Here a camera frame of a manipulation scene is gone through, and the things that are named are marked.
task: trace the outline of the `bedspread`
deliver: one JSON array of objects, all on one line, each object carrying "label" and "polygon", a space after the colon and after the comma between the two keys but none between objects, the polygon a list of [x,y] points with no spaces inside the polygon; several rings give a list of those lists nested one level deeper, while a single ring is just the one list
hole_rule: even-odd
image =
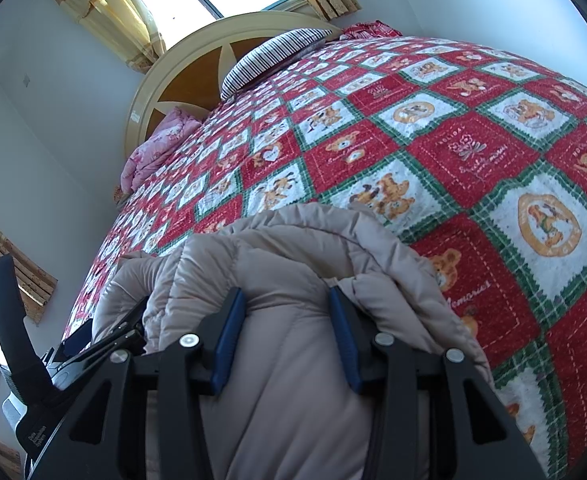
[{"label": "bedspread", "polygon": [[67,333],[120,254],[294,202],[359,202],[431,258],[548,476],[587,446],[587,88],[431,38],[337,41],[214,110],[132,195]]}]

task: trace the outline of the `pink bedding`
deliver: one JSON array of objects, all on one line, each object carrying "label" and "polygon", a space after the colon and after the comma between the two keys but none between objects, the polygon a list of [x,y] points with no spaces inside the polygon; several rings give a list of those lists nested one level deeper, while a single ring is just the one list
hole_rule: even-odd
[{"label": "pink bedding", "polygon": [[202,123],[186,111],[171,110],[153,134],[131,153],[120,176],[122,193],[129,195],[137,190],[200,126]]}]

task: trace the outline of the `red patchwork quilt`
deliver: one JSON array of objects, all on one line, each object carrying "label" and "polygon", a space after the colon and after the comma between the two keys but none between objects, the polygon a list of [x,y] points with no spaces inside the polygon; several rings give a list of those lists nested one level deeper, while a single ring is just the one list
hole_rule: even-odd
[{"label": "red patchwork quilt", "polygon": [[548,476],[587,446],[587,88],[430,38],[328,44],[217,108],[135,192],[67,334],[118,256],[294,202],[368,205],[431,258]]}]

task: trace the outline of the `wooden headboard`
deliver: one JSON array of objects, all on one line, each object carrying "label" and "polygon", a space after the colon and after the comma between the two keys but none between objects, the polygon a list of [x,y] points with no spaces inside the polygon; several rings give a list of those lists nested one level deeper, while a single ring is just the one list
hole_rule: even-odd
[{"label": "wooden headboard", "polygon": [[220,86],[244,54],[294,28],[341,30],[319,18],[296,12],[262,10],[223,18],[171,47],[142,80],[126,127],[124,155],[141,145],[164,116],[179,106],[203,120],[220,103]]}]

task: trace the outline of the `pillow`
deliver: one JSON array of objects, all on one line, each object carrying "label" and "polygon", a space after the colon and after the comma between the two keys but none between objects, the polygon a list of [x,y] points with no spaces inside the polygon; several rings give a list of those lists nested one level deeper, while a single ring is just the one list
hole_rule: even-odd
[{"label": "pillow", "polygon": [[285,62],[309,45],[324,40],[331,33],[331,30],[323,28],[296,28],[256,46],[224,78],[220,98],[226,101],[264,72]]}]

